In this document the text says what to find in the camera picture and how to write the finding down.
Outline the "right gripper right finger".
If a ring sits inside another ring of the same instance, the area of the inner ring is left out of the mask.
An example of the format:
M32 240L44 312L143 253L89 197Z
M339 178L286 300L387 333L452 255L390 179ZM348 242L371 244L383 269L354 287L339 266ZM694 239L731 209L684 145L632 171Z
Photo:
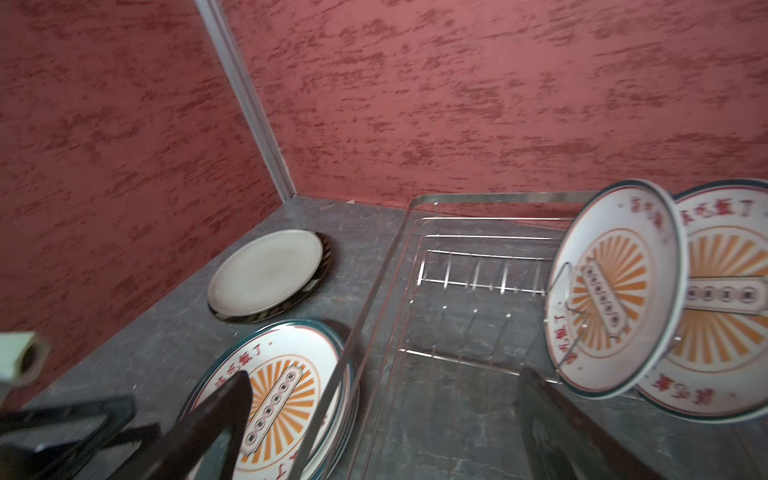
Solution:
M515 415L534 479L660 479L535 370L519 375Z

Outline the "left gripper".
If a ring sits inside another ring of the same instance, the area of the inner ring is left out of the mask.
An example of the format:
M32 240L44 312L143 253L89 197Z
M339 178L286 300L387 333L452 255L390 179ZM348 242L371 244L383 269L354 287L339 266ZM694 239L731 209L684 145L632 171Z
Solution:
M135 457L161 435L160 425L134 424L132 396L1 413L3 479L73 479L105 451L127 446Z

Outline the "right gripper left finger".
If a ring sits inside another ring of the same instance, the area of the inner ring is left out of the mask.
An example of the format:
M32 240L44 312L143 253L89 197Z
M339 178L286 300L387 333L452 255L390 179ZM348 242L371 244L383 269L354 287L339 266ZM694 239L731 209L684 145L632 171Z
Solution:
M113 479L231 479L252 405L240 371Z

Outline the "orange sunburst plate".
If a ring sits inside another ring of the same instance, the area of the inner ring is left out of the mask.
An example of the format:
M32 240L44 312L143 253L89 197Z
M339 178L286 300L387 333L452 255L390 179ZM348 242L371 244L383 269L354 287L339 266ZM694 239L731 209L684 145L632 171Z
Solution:
M187 416L234 374L246 372L251 407L232 476L285 479L344 347L336 330L316 320L260 328L214 362L179 415Z
M596 194L553 260L544 335L563 383L588 399L619 396L662 359L677 332L689 275L681 214L640 179Z
M730 179L676 196L689 275L673 342L639 383L676 417L734 423L767 412L767 183Z

